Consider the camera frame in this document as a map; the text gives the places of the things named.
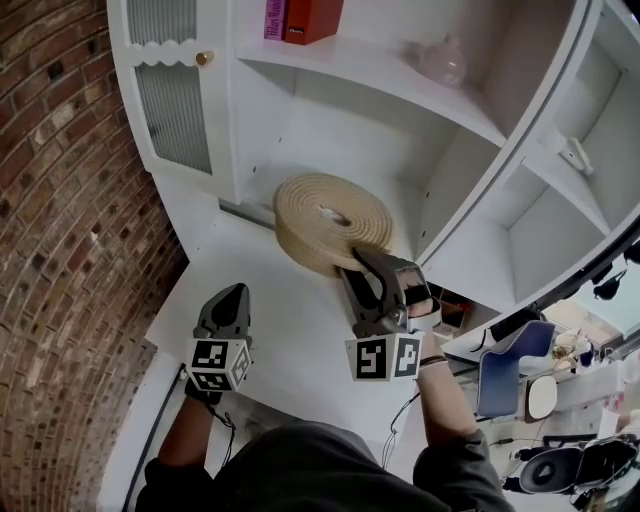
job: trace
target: red box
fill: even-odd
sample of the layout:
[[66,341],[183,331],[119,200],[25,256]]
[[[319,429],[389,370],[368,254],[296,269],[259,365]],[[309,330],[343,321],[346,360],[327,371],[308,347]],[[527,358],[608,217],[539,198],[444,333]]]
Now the red box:
[[289,0],[284,40],[310,44],[338,32],[344,0]]

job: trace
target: blue chair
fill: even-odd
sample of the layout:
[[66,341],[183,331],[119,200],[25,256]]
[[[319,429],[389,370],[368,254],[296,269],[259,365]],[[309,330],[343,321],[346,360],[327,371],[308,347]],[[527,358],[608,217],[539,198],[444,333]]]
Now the blue chair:
[[480,358],[478,415],[509,416],[518,411],[520,359],[545,357],[551,349],[554,325],[534,320],[500,341]]

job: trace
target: gray shirt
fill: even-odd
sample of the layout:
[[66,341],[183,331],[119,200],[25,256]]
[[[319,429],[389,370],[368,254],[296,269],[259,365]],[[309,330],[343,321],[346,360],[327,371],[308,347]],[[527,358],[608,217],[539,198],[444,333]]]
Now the gray shirt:
[[138,511],[513,512],[480,431],[426,448],[413,485],[382,469],[355,434],[308,422],[263,434],[214,479],[202,468],[167,468],[157,460],[145,476]]

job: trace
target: ribbed glass panel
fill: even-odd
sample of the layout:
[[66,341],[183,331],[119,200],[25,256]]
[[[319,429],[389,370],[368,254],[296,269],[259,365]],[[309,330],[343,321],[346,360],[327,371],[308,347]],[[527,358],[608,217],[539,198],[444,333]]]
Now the ribbed glass panel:
[[136,78],[158,156],[211,174],[198,68],[142,64]]
[[128,0],[127,14],[132,43],[196,38],[196,0]]

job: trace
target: brass knob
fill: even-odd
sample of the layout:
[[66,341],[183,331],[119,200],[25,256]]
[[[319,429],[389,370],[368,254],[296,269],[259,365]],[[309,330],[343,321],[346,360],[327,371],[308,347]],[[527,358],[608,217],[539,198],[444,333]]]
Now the brass knob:
[[204,67],[213,60],[213,52],[200,52],[196,55],[196,64],[200,67]]

